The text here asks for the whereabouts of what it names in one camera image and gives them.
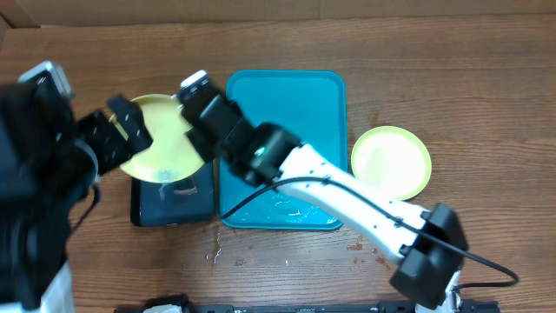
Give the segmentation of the yellow plate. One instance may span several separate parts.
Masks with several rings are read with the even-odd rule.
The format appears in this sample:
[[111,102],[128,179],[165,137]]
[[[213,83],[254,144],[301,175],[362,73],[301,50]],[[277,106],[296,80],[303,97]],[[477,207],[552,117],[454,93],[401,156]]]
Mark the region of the yellow plate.
[[[141,108],[153,143],[142,152],[133,152],[128,162],[120,165],[123,172],[149,183],[173,183],[195,174],[204,165],[186,136],[192,126],[182,117],[182,104],[176,98],[151,94],[130,101]],[[109,121],[127,140],[114,113]]]
[[388,195],[408,200],[418,196],[432,175],[432,159],[426,145],[412,132],[396,126],[366,131],[351,153],[355,177]]

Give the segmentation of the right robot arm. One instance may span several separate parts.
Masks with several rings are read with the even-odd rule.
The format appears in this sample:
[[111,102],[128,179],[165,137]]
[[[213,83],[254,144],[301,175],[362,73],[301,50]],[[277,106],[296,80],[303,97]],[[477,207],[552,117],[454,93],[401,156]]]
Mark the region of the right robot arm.
[[467,242],[453,210],[426,210],[366,186],[281,126],[253,125],[215,87],[108,104],[138,148],[122,166],[133,178],[173,183],[221,158],[244,183],[311,203],[374,242],[398,265],[391,285],[419,308],[454,306]]

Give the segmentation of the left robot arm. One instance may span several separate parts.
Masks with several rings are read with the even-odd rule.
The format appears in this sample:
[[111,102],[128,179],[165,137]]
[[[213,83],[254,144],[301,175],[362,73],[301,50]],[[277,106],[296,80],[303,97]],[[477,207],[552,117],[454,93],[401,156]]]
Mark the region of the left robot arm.
[[40,307],[66,261],[68,215],[133,147],[97,110],[74,118],[46,83],[1,88],[1,302]]

